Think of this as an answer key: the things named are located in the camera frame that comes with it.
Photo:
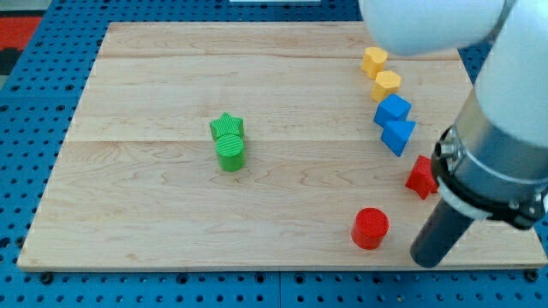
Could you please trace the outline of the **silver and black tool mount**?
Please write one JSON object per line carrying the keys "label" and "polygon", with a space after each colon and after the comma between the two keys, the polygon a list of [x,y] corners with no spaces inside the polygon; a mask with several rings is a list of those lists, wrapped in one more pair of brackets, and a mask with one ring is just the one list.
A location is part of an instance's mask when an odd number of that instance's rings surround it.
{"label": "silver and black tool mount", "polygon": [[547,124],[496,108],[503,116],[471,92],[436,143],[435,211],[464,226],[488,219],[527,230],[547,212]]}

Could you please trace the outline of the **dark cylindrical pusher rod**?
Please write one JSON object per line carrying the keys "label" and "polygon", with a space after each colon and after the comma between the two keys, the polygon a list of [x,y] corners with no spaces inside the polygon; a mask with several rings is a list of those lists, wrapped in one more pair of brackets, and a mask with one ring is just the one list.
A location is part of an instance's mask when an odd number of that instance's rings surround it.
{"label": "dark cylindrical pusher rod", "polygon": [[412,259],[423,268],[437,266],[473,222],[441,199],[410,246]]}

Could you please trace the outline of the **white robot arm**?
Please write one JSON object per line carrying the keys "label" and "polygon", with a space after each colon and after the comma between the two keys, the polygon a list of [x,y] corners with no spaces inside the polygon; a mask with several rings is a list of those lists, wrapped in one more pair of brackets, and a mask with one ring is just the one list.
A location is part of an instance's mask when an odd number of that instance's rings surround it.
{"label": "white robot arm", "polygon": [[547,213],[547,3],[360,0],[372,38],[416,56],[490,41],[455,122],[432,153],[440,200],[410,248],[437,266],[474,221],[529,229]]}

